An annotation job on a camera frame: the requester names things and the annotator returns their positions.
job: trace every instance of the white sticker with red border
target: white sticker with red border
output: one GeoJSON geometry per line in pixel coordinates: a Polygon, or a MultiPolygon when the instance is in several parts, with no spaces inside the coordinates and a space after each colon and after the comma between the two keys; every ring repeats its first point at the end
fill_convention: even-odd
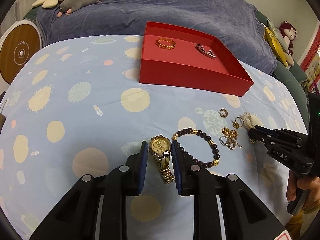
{"type": "Polygon", "coordinates": [[[292,240],[289,232],[287,230],[283,231],[279,236],[277,236],[274,240],[292,240]]]}

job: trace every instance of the red box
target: red box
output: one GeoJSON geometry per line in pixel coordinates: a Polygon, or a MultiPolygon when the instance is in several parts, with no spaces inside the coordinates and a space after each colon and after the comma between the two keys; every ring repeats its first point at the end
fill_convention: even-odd
{"type": "Polygon", "coordinates": [[[169,85],[243,96],[253,81],[218,38],[192,29],[147,22],[141,55],[140,83],[169,85]],[[174,49],[161,49],[159,38],[176,42],[174,49]],[[196,49],[202,44],[217,56],[211,59],[196,49]]]}

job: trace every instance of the watch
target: watch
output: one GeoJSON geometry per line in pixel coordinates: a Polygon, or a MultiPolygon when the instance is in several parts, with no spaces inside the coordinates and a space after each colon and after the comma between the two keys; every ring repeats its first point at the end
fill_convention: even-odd
{"type": "Polygon", "coordinates": [[[149,152],[153,155],[160,169],[164,182],[169,184],[174,181],[174,176],[169,168],[171,142],[168,138],[158,135],[151,138],[149,152]]]}

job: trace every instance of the gray plush toy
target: gray plush toy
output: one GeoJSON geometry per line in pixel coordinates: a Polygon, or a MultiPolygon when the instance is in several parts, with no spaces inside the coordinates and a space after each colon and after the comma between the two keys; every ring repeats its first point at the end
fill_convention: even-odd
{"type": "Polygon", "coordinates": [[[63,13],[69,15],[82,7],[101,2],[100,0],[64,0],[60,4],[60,12],[58,12],[57,16],[62,16],[63,13]]]}

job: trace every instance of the human hand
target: human hand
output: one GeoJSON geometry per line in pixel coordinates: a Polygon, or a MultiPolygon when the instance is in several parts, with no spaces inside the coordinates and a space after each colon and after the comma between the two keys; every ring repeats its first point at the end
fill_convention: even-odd
{"type": "Polygon", "coordinates": [[[320,178],[314,175],[307,175],[296,179],[293,171],[289,171],[287,200],[288,202],[296,199],[297,187],[303,190],[310,189],[310,194],[303,205],[304,210],[310,210],[320,204],[320,178]]]}

